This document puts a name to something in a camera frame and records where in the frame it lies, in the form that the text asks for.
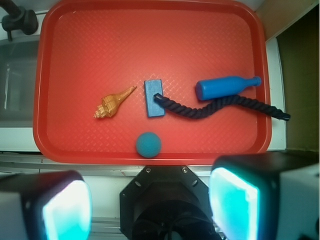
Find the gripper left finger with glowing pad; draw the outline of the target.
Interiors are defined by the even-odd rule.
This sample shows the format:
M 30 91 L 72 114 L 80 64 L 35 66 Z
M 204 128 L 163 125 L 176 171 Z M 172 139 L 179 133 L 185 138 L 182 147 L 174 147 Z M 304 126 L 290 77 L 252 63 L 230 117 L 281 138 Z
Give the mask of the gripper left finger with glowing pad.
M 0 177 L 2 240 L 87 240 L 92 212 L 90 187 L 77 171 Z

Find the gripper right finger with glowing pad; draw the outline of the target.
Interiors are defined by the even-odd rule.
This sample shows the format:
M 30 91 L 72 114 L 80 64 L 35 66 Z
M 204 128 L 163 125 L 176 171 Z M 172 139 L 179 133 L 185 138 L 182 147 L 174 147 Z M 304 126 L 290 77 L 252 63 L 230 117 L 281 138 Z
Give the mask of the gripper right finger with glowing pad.
M 320 156 L 268 151 L 224 155 L 212 165 L 212 219 L 229 240 L 317 240 Z

